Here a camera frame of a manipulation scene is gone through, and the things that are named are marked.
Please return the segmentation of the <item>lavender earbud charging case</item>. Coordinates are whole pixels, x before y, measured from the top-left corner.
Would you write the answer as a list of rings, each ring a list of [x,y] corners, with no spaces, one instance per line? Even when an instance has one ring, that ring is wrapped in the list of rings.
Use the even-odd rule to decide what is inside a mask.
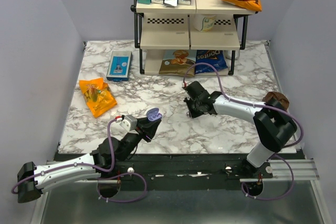
[[[146,113],[146,117],[149,121],[154,122],[162,118],[159,108],[149,109]]]

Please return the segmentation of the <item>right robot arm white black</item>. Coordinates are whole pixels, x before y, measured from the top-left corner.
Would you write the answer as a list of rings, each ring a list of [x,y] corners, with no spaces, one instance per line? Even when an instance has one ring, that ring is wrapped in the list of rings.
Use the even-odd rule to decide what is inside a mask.
[[[260,167],[275,153],[284,148],[298,127],[279,101],[248,102],[234,99],[223,92],[209,93],[198,81],[184,85],[188,98],[189,115],[197,118],[203,114],[229,115],[255,125],[259,143],[241,165],[242,173],[249,178],[260,172]]]

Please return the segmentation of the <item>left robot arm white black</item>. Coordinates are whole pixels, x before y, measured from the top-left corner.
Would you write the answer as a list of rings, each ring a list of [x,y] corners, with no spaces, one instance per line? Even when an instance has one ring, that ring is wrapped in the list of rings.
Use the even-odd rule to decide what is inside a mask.
[[[116,163],[125,161],[141,140],[152,141],[161,122],[161,115],[156,119],[117,116],[108,123],[107,138],[91,153],[51,165],[25,163],[11,193],[17,195],[19,203],[26,203],[62,183],[89,178],[112,179],[116,175]]]

